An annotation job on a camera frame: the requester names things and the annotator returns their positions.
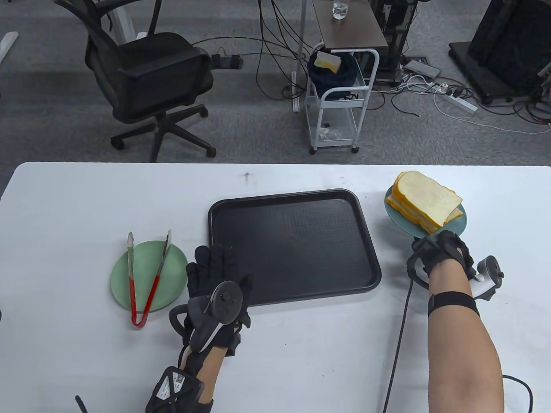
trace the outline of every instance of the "label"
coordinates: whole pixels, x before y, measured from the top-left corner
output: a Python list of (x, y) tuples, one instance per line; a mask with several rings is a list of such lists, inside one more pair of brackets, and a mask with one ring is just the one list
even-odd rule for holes
[[(182, 389), (184, 377), (179, 373), (173, 372), (172, 379), (174, 380), (174, 392), (178, 393)], [(157, 397), (161, 400), (166, 400), (170, 397), (170, 384), (168, 377), (165, 377), (163, 380), (161, 388), (157, 392)]]

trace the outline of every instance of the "office chair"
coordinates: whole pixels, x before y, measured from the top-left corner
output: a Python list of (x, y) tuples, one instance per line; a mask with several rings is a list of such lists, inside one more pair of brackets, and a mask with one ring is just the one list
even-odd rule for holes
[(216, 148), (176, 123), (199, 114), (208, 116), (204, 105), (166, 113), (177, 106), (189, 106), (212, 88), (210, 56), (175, 33), (155, 33), (161, 0), (156, 0), (146, 37), (117, 45), (101, 28), (101, 18), (117, 7), (138, 0), (54, 0), (77, 16), (88, 31), (85, 63), (113, 107), (113, 116), (123, 123), (153, 117), (152, 123), (111, 137), (111, 145), (122, 150), (124, 139), (154, 132), (149, 162), (156, 162), (166, 133), (172, 133), (216, 156)]

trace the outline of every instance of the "bread slice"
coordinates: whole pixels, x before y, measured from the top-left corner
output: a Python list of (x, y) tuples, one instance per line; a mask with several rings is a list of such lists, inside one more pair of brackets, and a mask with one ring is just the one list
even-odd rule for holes
[(425, 219), (421, 214), (418, 212), (408, 208), (407, 206), (403, 206), (399, 203), (399, 201), (394, 197), (393, 194), (390, 194), (386, 199), (385, 202), (396, 209), (400, 214), (402, 214), (408, 221), (411, 221), (414, 224), (419, 225), (421, 228), (423, 228), (426, 232), (429, 234), (434, 234), (436, 231), (438, 231), (439, 228), (432, 225), (427, 219)]
[(438, 229), (446, 225), (450, 215), (463, 201), (455, 192), (418, 171), (398, 176), (392, 194), (401, 206), (417, 211)]
[[(436, 231), (438, 231), (441, 228), (438, 228), (435, 225), (432, 225), (424, 216), (422, 216), (417, 211), (402, 205), (393, 194), (390, 194), (386, 199), (385, 202), (396, 209), (399, 213), (401, 213), (407, 220), (413, 222), (414, 224), (419, 225), (421, 228), (423, 228), (426, 232), (429, 234), (434, 234)], [(450, 214), (450, 216), (446, 219), (446, 225), (453, 221), (454, 219), (459, 218), (460, 216), (463, 216), (463, 212), (459, 210), (459, 208), (456, 208), (453, 210), (453, 212)]]

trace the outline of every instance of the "green plate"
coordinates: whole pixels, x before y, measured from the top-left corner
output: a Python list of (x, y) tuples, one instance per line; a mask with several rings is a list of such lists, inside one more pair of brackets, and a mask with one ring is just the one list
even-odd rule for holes
[[(136, 308), (143, 311), (161, 257), (164, 241), (147, 241), (134, 247), (134, 284), (136, 286)], [(151, 311), (160, 310), (177, 299), (187, 284), (187, 259), (182, 250), (171, 245), (166, 255), (161, 280)], [(128, 279), (128, 252), (118, 259), (111, 273), (111, 291), (115, 299), (125, 309), (130, 311), (130, 287)]]
[[(421, 228), (419, 225), (417, 224), (414, 224), (413, 222), (411, 222), (410, 220), (408, 220), (405, 216), (403, 216), (400, 212), (398, 212), (396, 209), (394, 209), (393, 207), (391, 207), (390, 205), (388, 205), (386, 203), (386, 197), (388, 197), (390, 194), (392, 193), (392, 187), (390, 187), (388, 189), (388, 191), (386, 192), (385, 194), (385, 199), (383, 200), (383, 202), (385, 203), (385, 209), (386, 209), (386, 213), (388, 214), (388, 216), (390, 217), (390, 219), (396, 224), (398, 225), (402, 230), (404, 230), (405, 232), (407, 232), (408, 234), (410, 235), (413, 235), (414, 237), (417, 237), (417, 238), (423, 238), (423, 237), (426, 237), (429, 233), (426, 232), (423, 228)], [(459, 218), (457, 219), (454, 219), (453, 221), (451, 221), (448, 225), (446, 225), (445, 227), (441, 228), (439, 231), (437, 231), (436, 233), (439, 233), (440, 231), (443, 231), (443, 230), (448, 230), (448, 231), (451, 231), (453, 233), (456, 233), (457, 235), (461, 235), (463, 233), (463, 231), (465, 230), (465, 228), (467, 227), (467, 213), (465, 212), (465, 208), (463, 208), (463, 205), (459, 205), (458, 206), (459, 210), (461, 212), (463, 212), (463, 215), (460, 216)]]

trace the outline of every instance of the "chair base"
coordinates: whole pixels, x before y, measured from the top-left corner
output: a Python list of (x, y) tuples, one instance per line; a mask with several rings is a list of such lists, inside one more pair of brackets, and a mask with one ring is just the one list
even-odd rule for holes
[(202, 118), (206, 118), (208, 116), (208, 110), (205, 105), (189, 107), (187, 109), (183, 109), (174, 113), (163, 112), (159, 115), (155, 115), (154, 123), (149, 123), (131, 131), (111, 137), (111, 146), (116, 150), (123, 150), (125, 148), (124, 139), (142, 135), (148, 132), (154, 132), (153, 145), (151, 147), (151, 152), (149, 153), (149, 162), (156, 162), (165, 134), (172, 133), (173, 135), (185, 139), (186, 141), (191, 142), (194, 145), (206, 149), (208, 157), (215, 157), (216, 148), (176, 124), (177, 122), (183, 121), (184, 119), (187, 119), (196, 114), (199, 114)]

